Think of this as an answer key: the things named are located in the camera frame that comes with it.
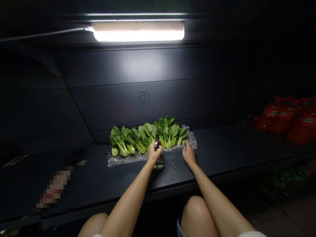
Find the knee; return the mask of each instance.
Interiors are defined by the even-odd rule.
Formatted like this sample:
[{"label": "knee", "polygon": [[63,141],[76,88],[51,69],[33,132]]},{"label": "knee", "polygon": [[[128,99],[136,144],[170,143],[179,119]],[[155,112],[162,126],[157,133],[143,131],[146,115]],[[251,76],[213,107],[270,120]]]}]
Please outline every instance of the knee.
[{"label": "knee", "polygon": [[91,216],[89,219],[97,220],[98,222],[105,223],[108,217],[109,217],[109,215],[106,213],[98,213],[98,214]]},{"label": "knee", "polygon": [[184,207],[183,214],[192,220],[208,220],[211,218],[210,211],[203,198],[192,196]]}]

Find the leg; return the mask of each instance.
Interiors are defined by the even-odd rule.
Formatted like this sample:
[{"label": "leg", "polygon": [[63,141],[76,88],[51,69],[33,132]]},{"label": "leg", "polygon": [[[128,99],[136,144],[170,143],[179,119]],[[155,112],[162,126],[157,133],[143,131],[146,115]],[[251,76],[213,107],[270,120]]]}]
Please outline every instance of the leg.
[{"label": "leg", "polygon": [[99,213],[91,216],[82,226],[78,237],[93,237],[98,234],[106,222],[108,215]]},{"label": "leg", "polygon": [[183,209],[181,229],[186,237],[220,237],[203,198],[192,196]]}]

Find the plastic bag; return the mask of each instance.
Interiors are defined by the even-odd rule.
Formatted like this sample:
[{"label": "plastic bag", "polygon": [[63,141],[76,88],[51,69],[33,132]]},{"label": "plastic bag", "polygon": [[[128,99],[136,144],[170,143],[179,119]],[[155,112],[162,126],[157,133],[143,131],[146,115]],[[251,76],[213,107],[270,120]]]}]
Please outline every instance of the plastic bag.
[{"label": "plastic bag", "polygon": [[[190,131],[190,127],[185,126],[185,125],[181,125],[181,127],[187,128],[186,140],[188,140],[188,142],[190,143],[191,147],[194,150],[197,150],[198,149],[198,142],[197,142],[193,132]],[[185,146],[185,144],[173,146],[173,147],[171,147],[171,149],[164,149],[164,152],[174,152],[176,150],[183,149],[184,146]],[[121,155],[112,156],[111,149],[112,149],[112,147],[109,146],[108,150],[106,152],[106,158],[108,159],[108,167],[147,160],[147,152],[145,154],[138,154],[138,152],[136,151],[134,155],[129,155],[127,157],[124,157]]]}]

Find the metal panel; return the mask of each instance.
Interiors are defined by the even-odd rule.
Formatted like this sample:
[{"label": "metal panel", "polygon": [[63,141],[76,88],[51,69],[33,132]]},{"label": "metal panel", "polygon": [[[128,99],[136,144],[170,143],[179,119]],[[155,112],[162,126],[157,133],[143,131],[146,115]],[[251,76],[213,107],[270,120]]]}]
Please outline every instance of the metal panel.
[{"label": "metal panel", "polygon": [[167,81],[240,74],[248,51],[236,45],[55,54],[71,87]]},{"label": "metal panel", "polygon": [[191,79],[71,88],[92,131],[136,126],[171,116],[178,120],[231,113],[243,79]]},{"label": "metal panel", "polygon": [[25,56],[1,51],[0,92],[65,88],[63,80],[40,62]]},{"label": "metal panel", "polygon": [[0,140],[39,140],[88,132],[66,89],[0,94]]},{"label": "metal panel", "polygon": [[56,136],[49,139],[12,140],[25,154],[42,153],[61,149],[78,148],[94,143],[91,133],[76,133]]}]

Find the fluorescent light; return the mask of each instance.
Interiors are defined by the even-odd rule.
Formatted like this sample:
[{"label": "fluorescent light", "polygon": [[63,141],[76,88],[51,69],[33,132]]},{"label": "fluorescent light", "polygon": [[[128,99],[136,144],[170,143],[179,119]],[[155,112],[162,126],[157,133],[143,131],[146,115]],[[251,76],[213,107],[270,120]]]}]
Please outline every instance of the fluorescent light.
[{"label": "fluorescent light", "polygon": [[182,40],[184,23],[180,21],[93,22],[94,37],[107,42]]}]

